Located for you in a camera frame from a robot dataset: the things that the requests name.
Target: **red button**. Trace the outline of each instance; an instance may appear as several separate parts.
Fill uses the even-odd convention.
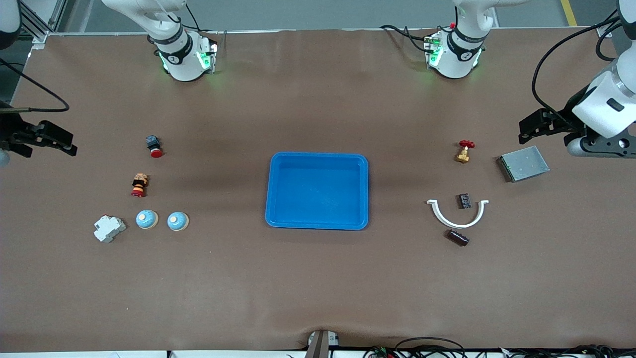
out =
[[[152,158],[160,158],[161,156],[163,156],[163,152],[159,148],[151,149],[150,156]]]

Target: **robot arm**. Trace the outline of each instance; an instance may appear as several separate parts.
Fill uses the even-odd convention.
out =
[[[483,42],[494,25],[493,8],[515,6],[530,0],[453,0],[457,23],[450,31],[431,36],[427,47],[430,67],[448,78],[462,78],[477,65]]]
[[[0,0],[0,50],[11,46],[21,30],[18,0]]]
[[[632,46],[570,98],[559,115],[542,108],[522,120],[520,144],[569,132],[564,141],[572,155],[636,158],[636,137],[628,132],[636,120],[636,3],[619,0],[617,9]]]
[[[176,22],[186,0],[102,0],[109,8],[130,18],[148,32],[149,41],[159,49],[163,68],[179,81],[193,81],[213,73],[216,43]]]
[[[0,0],[0,50],[11,46],[21,30],[18,0]],[[56,148],[71,156],[77,154],[77,147],[71,143],[73,134],[47,120],[38,125],[24,122],[19,113],[29,110],[12,108],[0,101],[0,166],[9,163],[8,152],[29,158],[33,152],[29,145]]]

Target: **black cylinder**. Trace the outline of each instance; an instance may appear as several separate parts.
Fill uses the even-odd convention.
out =
[[[465,237],[455,230],[448,230],[448,232],[446,232],[446,237],[459,246],[466,246],[468,245],[468,241],[470,241],[469,238]]]

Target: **gray metal box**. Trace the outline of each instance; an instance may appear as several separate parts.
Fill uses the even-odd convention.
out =
[[[534,145],[504,154],[499,160],[513,183],[550,171],[539,149]]]

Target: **white semicircular bracket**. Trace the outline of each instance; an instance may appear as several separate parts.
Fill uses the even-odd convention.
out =
[[[428,200],[426,203],[430,204],[433,207],[433,213],[438,218],[438,220],[442,222],[442,224],[444,224],[444,225],[446,225],[448,227],[451,227],[453,229],[465,229],[467,227],[471,227],[471,226],[477,224],[479,222],[479,220],[481,220],[481,217],[483,216],[483,208],[489,202],[487,200],[480,201],[479,202],[479,210],[477,211],[477,216],[475,217],[475,219],[472,222],[470,222],[470,223],[468,223],[466,225],[455,224],[455,223],[451,222],[450,220],[448,220],[447,218],[445,218],[444,215],[442,215],[441,211],[439,210],[439,205],[437,203],[437,200],[431,199],[431,200]]]

